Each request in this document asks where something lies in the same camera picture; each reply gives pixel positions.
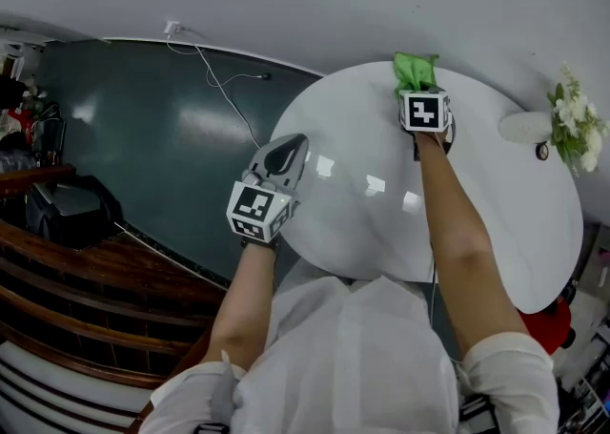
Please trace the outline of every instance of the black bag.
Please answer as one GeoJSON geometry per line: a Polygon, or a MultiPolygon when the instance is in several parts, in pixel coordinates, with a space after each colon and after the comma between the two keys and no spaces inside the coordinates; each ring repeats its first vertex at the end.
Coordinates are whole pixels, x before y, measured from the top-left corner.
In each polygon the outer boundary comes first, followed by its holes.
{"type": "Polygon", "coordinates": [[[60,183],[35,183],[26,193],[26,222],[34,234],[84,249],[119,232],[121,207],[93,176],[60,183]]]}

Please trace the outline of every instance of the green floor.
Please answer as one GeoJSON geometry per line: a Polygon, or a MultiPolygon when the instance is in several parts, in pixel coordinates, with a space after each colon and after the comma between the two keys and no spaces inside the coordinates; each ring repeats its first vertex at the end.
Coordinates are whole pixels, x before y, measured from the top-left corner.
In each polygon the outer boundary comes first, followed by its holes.
{"type": "MultiPolygon", "coordinates": [[[[222,82],[238,73],[270,72],[272,79],[239,78],[227,93],[260,142],[313,75],[226,53],[209,59],[222,82]]],[[[240,239],[225,211],[234,181],[254,153],[247,128],[206,83],[198,55],[163,44],[97,41],[50,45],[38,75],[68,120],[65,161],[94,175],[121,202],[124,218],[179,255],[225,279],[239,259],[240,239]]],[[[297,255],[284,246],[277,280],[297,255]]],[[[421,286],[430,301],[432,286],[421,286]]],[[[450,355],[458,350],[437,297],[435,329],[450,355]]]]}

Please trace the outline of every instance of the shirt sleeve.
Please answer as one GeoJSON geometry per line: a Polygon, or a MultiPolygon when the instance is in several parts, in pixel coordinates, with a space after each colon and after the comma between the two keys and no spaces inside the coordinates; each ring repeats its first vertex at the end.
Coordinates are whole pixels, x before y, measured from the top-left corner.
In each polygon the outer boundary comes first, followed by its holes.
{"type": "Polygon", "coordinates": [[[487,338],[468,352],[462,369],[466,386],[490,397],[500,432],[557,433],[553,361],[530,336],[503,333],[487,338]]]}
{"type": "MultiPolygon", "coordinates": [[[[214,422],[214,393],[219,389],[233,392],[244,375],[240,367],[224,362],[206,362],[183,371],[154,390],[154,410],[140,427],[140,434],[194,434],[200,425],[214,422]],[[222,384],[227,380],[227,368],[233,370],[229,381],[234,384],[222,384]]],[[[227,397],[225,402],[231,402],[231,396],[227,397]]]]}

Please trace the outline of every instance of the white marker cube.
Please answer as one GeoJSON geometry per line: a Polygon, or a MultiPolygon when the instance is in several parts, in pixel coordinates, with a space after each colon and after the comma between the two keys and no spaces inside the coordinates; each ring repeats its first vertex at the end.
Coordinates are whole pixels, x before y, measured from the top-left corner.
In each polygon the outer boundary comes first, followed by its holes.
{"type": "Polygon", "coordinates": [[[401,90],[398,100],[400,123],[407,131],[442,133],[451,124],[447,92],[401,90]]]}
{"type": "Polygon", "coordinates": [[[288,220],[293,198],[236,181],[227,208],[231,229],[245,238],[271,242],[288,220]]]}

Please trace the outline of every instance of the black round object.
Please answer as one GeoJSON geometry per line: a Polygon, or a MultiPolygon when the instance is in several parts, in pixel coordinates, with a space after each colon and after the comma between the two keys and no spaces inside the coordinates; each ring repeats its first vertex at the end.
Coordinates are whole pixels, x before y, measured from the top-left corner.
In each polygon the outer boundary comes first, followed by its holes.
{"type": "Polygon", "coordinates": [[[536,157],[540,161],[546,161],[549,158],[549,147],[546,142],[540,142],[536,145],[536,157]]]}

